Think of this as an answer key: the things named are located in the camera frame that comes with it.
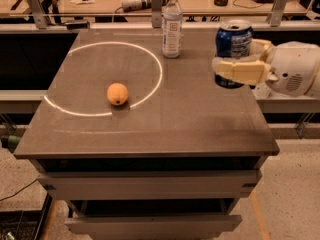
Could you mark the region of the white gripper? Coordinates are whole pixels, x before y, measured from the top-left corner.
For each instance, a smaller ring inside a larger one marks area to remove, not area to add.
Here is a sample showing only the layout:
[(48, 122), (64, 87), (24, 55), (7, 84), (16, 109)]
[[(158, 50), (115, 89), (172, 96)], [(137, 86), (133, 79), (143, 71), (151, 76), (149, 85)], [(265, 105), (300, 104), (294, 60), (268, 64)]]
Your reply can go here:
[(220, 86), (256, 86), (266, 81), (278, 93), (320, 98), (320, 47), (295, 41), (273, 47), (269, 40), (252, 39), (249, 54), (259, 60), (215, 57), (215, 82)]

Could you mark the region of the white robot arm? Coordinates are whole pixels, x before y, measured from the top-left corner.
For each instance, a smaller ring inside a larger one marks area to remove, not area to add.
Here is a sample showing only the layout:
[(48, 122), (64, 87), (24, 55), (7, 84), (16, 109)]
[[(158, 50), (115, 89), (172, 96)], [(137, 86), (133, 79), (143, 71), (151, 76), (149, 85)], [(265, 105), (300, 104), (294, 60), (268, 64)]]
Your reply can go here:
[(291, 41), (273, 45), (253, 39), (249, 55), (242, 58), (215, 57), (215, 79), (240, 85), (266, 84), (272, 91), (292, 97), (320, 98), (320, 47)]

